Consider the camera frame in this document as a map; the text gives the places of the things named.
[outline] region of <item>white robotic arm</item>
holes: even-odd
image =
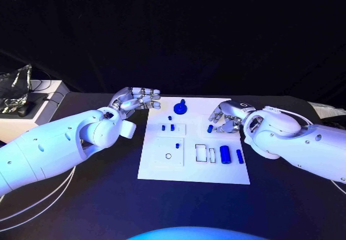
[[[0,148],[0,196],[50,178],[108,148],[119,136],[132,138],[135,124],[124,120],[135,109],[160,109],[160,91],[125,87],[106,107],[34,127]]]
[[[346,184],[346,131],[312,124],[307,126],[284,114],[282,109],[266,106],[256,110],[236,100],[219,104],[209,121],[214,123],[224,114],[226,123],[213,130],[233,133],[243,125],[245,143],[268,159],[282,157],[292,166]]]

